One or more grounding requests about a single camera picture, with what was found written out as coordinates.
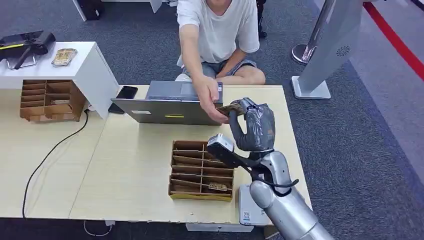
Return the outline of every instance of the black phone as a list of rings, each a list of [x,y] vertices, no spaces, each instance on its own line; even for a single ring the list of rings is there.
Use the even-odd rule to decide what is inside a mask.
[[[136,93],[139,89],[134,86],[123,86],[120,92],[118,93],[118,96],[116,96],[117,99],[133,99],[136,96]],[[115,103],[112,103],[109,107],[109,113],[114,114],[124,114],[125,112],[118,107]]]

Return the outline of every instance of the power cord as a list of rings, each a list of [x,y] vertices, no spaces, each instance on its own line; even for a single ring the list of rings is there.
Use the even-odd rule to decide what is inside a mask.
[[[113,225],[110,225],[110,226],[109,226],[109,231],[107,231],[106,233],[104,233],[104,234],[93,234],[93,233],[91,233],[91,232],[89,232],[89,231],[87,230],[87,227],[86,227],[86,221],[87,221],[87,220],[84,220],[84,223],[83,223],[84,230],[85,230],[85,232],[86,232],[88,235],[90,235],[90,236],[94,236],[94,237],[104,237],[104,236],[108,235],[108,234],[112,231],[112,227],[113,227]]]
[[[36,172],[37,172],[37,170],[43,165],[43,163],[46,161],[46,159],[49,157],[49,155],[55,150],[55,148],[57,147],[57,146],[59,146],[61,143],[63,143],[65,140],[67,140],[67,139],[69,139],[70,137],[72,137],[72,136],[74,136],[74,135],[76,135],[76,134],[78,134],[79,132],[81,132],[81,130],[83,130],[85,127],[86,127],[86,125],[87,125],[87,122],[89,121],[89,110],[88,109],[86,109],[85,111],[84,111],[84,113],[85,113],[85,123],[84,123],[84,125],[78,130],[78,131],[76,131],[76,132],[74,132],[74,133],[72,133],[71,135],[69,135],[69,136],[67,136],[67,137],[65,137],[63,140],[61,140],[60,142],[58,142],[48,153],[47,153],[47,155],[45,156],[45,158],[41,161],[41,163],[37,166],[37,168],[32,172],[32,174],[31,174],[31,176],[29,177],[29,179],[28,179],[28,182],[26,183],[26,187],[25,187],[25,193],[23,194],[23,203],[22,203],[22,217],[24,218],[24,219],[26,219],[27,217],[25,216],[25,203],[27,202],[27,193],[28,193],[28,187],[30,186],[30,182],[31,182],[31,179],[33,178],[33,176],[34,176],[34,174],[36,174]]]

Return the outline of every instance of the cardboard organizer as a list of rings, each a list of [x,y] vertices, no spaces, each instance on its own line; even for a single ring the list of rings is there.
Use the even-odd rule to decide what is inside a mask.
[[[174,141],[168,194],[172,199],[233,198],[234,169],[206,151],[207,141]]]
[[[72,80],[24,80],[20,117],[31,122],[79,122],[85,102]]]

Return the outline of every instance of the man's arm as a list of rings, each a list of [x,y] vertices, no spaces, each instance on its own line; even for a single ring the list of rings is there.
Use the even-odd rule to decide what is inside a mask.
[[[198,26],[194,24],[186,24],[180,28],[179,42],[181,44],[182,61],[190,73],[193,82],[203,76],[198,40]]]
[[[198,26],[185,24],[179,29],[182,61],[190,73],[194,89],[200,101],[200,106],[212,120],[219,123],[226,123],[228,118],[216,110],[214,105],[214,101],[217,101],[220,97],[218,83],[215,79],[203,74],[198,40]]]
[[[225,77],[225,75],[233,69],[238,63],[245,59],[246,53],[237,47],[237,49],[232,53],[226,62],[225,66],[222,68],[221,72],[216,75],[216,78]]]

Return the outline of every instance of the man's right hand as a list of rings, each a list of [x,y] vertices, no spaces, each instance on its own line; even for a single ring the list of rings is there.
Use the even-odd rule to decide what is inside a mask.
[[[220,113],[214,105],[214,102],[220,98],[217,81],[212,77],[202,75],[193,78],[193,86],[200,100],[200,106],[207,115],[218,123],[228,123],[228,117]]]

